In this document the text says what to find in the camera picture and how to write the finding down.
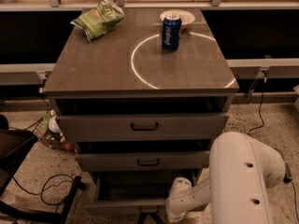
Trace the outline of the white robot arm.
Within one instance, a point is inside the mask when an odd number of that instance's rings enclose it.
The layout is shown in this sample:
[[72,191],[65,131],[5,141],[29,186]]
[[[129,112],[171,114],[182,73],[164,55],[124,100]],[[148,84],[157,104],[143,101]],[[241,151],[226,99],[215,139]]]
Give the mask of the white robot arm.
[[243,133],[223,133],[210,149],[208,179],[195,186],[183,177],[173,181],[167,218],[179,222],[209,203],[213,224],[273,224],[266,189],[285,174],[285,162],[272,147]]

